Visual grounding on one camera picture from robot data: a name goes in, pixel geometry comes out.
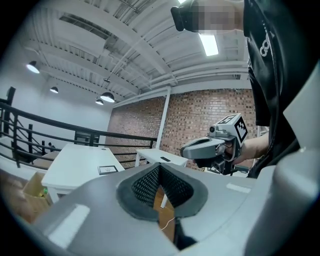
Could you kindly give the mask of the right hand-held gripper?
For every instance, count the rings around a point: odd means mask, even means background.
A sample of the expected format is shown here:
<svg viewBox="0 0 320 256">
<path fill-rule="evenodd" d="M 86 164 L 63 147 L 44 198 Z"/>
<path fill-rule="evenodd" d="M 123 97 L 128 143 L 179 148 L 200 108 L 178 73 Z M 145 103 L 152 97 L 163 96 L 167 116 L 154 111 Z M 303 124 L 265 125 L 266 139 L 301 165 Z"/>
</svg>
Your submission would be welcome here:
<svg viewBox="0 0 320 256">
<path fill-rule="evenodd" d="M 247 134 L 242 115 L 231 114 L 210 126 L 206 137 L 186 143 L 180 149 L 180 155 L 195 160 L 198 168 L 207 168 L 222 175 L 233 175 L 238 170 L 233 164 L 233 157 L 229 158 L 225 154 L 225 143 L 231 141 L 235 150 L 242 150 Z"/>
</svg>

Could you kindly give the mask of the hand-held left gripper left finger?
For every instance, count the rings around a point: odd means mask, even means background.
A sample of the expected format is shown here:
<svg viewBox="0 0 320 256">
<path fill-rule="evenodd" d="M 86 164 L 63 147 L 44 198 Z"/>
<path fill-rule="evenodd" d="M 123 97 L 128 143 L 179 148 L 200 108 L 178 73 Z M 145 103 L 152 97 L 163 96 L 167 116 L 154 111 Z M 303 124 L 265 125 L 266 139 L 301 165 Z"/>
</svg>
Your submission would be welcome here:
<svg viewBox="0 0 320 256">
<path fill-rule="evenodd" d="M 94 178 L 59 199 L 33 224 L 42 244 L 56 256 L 177 256 L 157 221 L 132 217 L 117 200 L 119 184 L 149 167 Z"/>
</svg>

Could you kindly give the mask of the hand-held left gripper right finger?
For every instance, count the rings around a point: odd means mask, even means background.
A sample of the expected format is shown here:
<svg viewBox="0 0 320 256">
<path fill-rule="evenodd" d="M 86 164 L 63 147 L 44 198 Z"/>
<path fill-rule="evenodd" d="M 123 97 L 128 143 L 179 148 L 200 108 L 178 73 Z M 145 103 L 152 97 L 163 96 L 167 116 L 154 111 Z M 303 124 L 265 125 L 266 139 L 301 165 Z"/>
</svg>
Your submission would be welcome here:
<svg viewBox="0 0 320 256">
<path fill-rule="evenodd" d="M 196 171 L 161 163 L 163 177 L 183 180 L 191 196 L 175 207 L 174 243 L 162 256 L 268 256 L 267 230 L 258 227 L 270 197 L 271 168 L 257 179 Z"/>
</svg>

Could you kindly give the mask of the person's right hand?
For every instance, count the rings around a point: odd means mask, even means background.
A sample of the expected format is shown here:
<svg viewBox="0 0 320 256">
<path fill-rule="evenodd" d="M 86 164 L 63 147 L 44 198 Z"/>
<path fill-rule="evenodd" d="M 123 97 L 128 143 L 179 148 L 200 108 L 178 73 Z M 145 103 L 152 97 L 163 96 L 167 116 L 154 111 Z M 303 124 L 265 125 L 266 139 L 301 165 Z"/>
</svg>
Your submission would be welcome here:
<svg viewBox="0 0 320 256">
<path fill-rule="evenodd" d="M 241 159 L 241 153 L 242 153 L 242 149 L 234 149 L 234 144 L 232 141 L 226 141 L 225 142 L 225 154 L 232 160 L 233 160 L 233 164 L 239 164 L 242 159 Z"/>
</svg>

